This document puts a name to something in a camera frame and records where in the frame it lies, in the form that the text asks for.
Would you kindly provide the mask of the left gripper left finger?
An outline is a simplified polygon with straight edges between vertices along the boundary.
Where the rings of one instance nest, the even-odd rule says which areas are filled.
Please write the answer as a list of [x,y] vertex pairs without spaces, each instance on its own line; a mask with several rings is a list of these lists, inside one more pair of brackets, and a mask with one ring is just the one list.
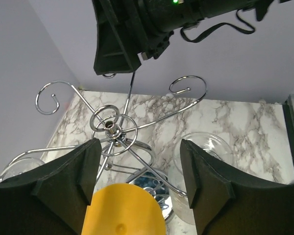
[[79,235],[101,157],[96,138],[0,183],[0,235]]

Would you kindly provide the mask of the tall chrome glass rack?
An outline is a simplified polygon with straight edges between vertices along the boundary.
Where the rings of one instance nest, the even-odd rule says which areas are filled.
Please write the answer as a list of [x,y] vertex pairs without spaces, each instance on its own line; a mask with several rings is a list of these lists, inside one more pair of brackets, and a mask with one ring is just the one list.
[[[127,131],[122,128],[123,120],[127,118],[126,112],[120,112],[114,105],[105,105],[92,111],[92,118],[98,118],[97,125],[90,123],[90,127],[94,132],[105,132],[106,138],[103,140],[107,143],[105,147],[101,147],[101,156],[105,158],[114,157],[115,153],[111,150],[114,146],[121,145],[124,151],[131,151],[132,147],[138,147],[145,151],[150,151],[150,147],[137,141],[136,138],[128,139]],[[66,146],[68,153],[81,145]],[[29,152],[24,152],[15,157],[7,166],[15,161],[28,158]],[[100,178],[102,171],[106,167],[106,162],[99,162],[96,182]]]

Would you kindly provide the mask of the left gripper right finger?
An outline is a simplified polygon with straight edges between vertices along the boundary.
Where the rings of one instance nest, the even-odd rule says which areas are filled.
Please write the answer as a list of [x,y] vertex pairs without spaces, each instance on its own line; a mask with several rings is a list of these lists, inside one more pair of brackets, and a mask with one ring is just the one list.
[[187,196],[199,235],[294,235],[294,181],[245,173],[181,141]]

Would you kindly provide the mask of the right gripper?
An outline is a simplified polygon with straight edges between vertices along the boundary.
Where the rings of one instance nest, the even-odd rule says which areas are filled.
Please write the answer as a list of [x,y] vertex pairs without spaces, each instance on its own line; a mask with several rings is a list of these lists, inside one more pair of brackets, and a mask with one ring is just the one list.
[[[132,73],[141,65],[138,45],[130,33],[130,17],[122,0],[92,1],[97,21],[97,50],[94,71],[97,75]],[[256,20],[262,21],[272,4],[270,0],[139,0],[138,9],[144,25],[151,34],[165,36],[168,41],[175,29],[180,29],[184,41],[199,43],[214,31],[229,26],[249,35],[256,28],[242,19],[239,11],[255,10]],[[204,19],[235,11],[236,19],[249,30],[234,24],[221,22],[203,31],[195,39],[185,31],[197,27]]]

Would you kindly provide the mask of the ribbed clear wine glass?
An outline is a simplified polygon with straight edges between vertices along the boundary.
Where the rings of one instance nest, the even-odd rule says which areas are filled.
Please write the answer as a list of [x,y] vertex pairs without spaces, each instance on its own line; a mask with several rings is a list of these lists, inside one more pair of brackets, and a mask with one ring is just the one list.
[[0,174],[0,183],[8,178],[23,174],[45,164],[44,161],[37,158],[23,158],[7,166]]

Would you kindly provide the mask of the yellow plastic goblet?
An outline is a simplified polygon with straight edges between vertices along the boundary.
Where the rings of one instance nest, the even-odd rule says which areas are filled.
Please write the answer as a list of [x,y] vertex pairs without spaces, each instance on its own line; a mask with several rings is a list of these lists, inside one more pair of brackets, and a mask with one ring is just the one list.
[[126,183],[93,194],[83,235],[165,235],[166,223],[156,200],[144,189]]

